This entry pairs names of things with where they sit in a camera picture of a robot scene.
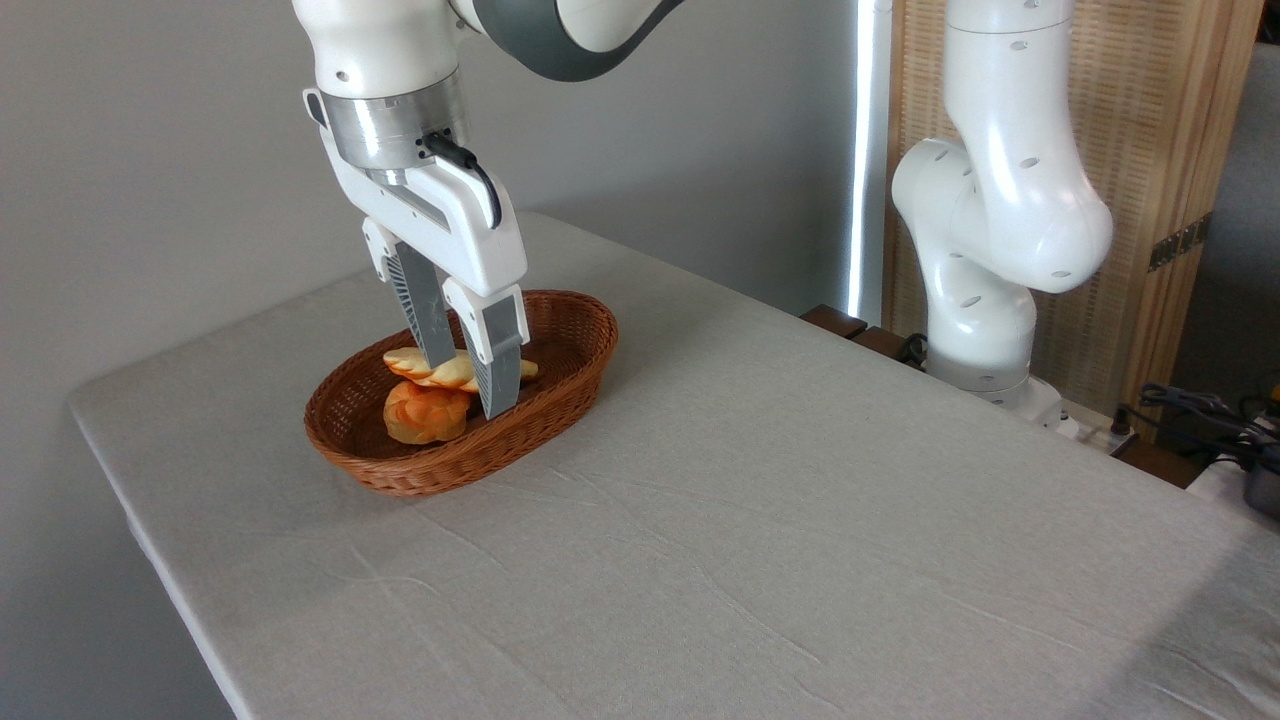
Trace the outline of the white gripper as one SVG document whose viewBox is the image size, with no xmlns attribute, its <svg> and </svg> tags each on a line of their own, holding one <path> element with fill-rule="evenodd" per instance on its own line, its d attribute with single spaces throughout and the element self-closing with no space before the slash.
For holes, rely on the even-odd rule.
<svg viewBox="0 0 1280 720">
<path fill-rule="evenodd" d="M 516 284 L 529 264 L 509 195 L 494 183 L 500 222 L 493 228 L 492 196 L 467 170 L 431 159 L 407 169 L 403 184 L 387 186 L 343 160 L 329 129 L 319 133 L 346 196 L 370 217 L 362 233 L 372 265 L 396 291 L 428 365 L 456 356 L 447 301 L 462 324 L 485 416 L 511 410 L 530 332 Z M 434 264 L 453 277 L 443 284 L 445 300 Z"/>
</svg>

